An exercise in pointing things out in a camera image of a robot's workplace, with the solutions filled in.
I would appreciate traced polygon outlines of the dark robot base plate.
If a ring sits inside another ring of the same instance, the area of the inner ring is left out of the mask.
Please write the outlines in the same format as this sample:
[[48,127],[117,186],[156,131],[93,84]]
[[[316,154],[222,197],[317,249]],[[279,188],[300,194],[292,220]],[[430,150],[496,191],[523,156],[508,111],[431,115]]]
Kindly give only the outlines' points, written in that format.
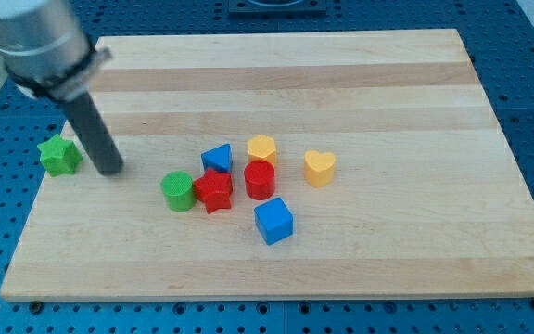
[[324,14],[326,0],[227,0],[233,15]]

